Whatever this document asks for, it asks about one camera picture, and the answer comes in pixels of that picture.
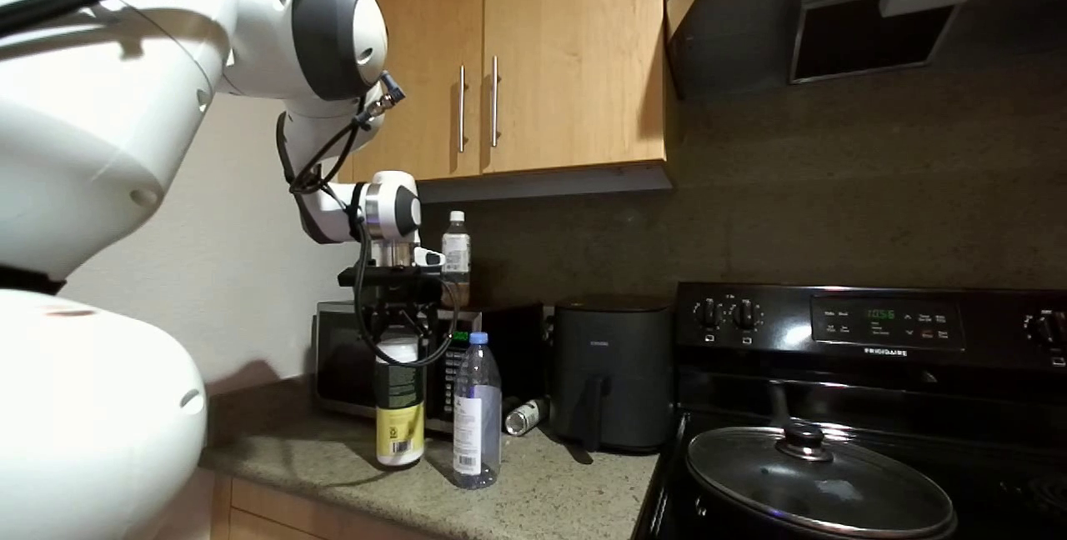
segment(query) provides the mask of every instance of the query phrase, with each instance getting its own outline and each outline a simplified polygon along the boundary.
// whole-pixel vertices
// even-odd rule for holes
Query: pot
[[[956,528],[933,480],[805,422],[700,433],[686,464],[711,495],[806,538],[941,540]]]

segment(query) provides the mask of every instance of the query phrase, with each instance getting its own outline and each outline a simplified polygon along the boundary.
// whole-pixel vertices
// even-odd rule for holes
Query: black stove
[[[1067,292],[682,284],[679,422],[634,539],[805,538],[690,475],[702,431],[818,424],[947,493],[956,540],[1067,538]]]

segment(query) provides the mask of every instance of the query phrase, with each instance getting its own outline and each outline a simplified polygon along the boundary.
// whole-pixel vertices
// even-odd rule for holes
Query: range hood
[[[682,98],[931,62],[967,0],[666,0]]]

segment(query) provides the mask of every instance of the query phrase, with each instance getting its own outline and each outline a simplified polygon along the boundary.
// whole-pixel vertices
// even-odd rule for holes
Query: granite countertop
[[[382,470],[372,422],[308,411],[275,429],[236,434],[203,452],[203,467],[472,540],[630,538],[656,456],[593,454],[583,464],[540,429],[505,436],[499,479],[460,490],[451,443],[427,439],[421,461]]]

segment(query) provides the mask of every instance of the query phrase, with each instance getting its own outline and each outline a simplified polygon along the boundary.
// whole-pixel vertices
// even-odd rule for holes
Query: silver cabinet handle
[[[460,65],[460,153],[463,153],[463,95],[466,91],[466,69]]]
[[[497,99],[500,96],[498,88],[500,83],[500,75],[498,72],[499,69],[497,69],[496,67],[496,55],[494,54],[493,55],[493,148],[496,148],[496,140],[500,138],[499,127],[497,126],[497,124],[499,123],[499,116],[497,116],[496,113],[496,104],[498,102]]]

